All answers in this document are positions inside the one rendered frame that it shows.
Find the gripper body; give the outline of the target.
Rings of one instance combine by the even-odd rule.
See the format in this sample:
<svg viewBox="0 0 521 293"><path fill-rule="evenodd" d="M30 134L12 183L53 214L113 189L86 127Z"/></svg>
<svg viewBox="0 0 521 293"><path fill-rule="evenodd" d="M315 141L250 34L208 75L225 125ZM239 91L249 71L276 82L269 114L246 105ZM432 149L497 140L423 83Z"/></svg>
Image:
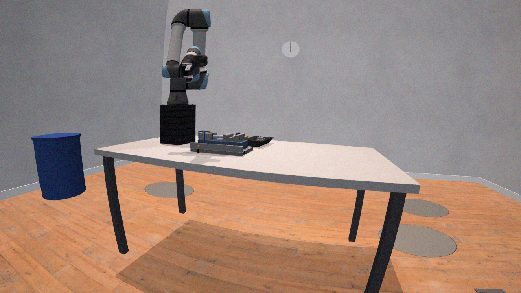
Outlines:
<svg viewBox="0 0 521 293"><path fill-rule="evenodd" d="M182 66L182 63L192 63L192 67L189 72L185 72L186 66ZM207 56L206 55L197 55L195 52L188 52L184 56L184 59L181 61L180 70L181 77L190 76L195 67L203 67L207 65Z"/></svg>

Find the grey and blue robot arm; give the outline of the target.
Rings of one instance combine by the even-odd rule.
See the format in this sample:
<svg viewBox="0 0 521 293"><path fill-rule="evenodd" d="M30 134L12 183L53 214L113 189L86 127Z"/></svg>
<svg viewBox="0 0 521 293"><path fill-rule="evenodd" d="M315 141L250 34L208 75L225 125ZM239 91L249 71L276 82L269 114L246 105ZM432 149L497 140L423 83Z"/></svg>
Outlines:
<svg viewBox="0 0 521 293"><path fill-rule="evenodd" d="M211 27L210 11L206 9L185 9L177 13L171 23L171 41L168 49L167 65L162 66L162 76L171 79L170 94L167 105L188 104L186 90L206 89L209 73L205 66L195 67L193 80L181 77L180 54L186 27L193 31L193 46L187 52L205 55L206 32Z"/></svg>

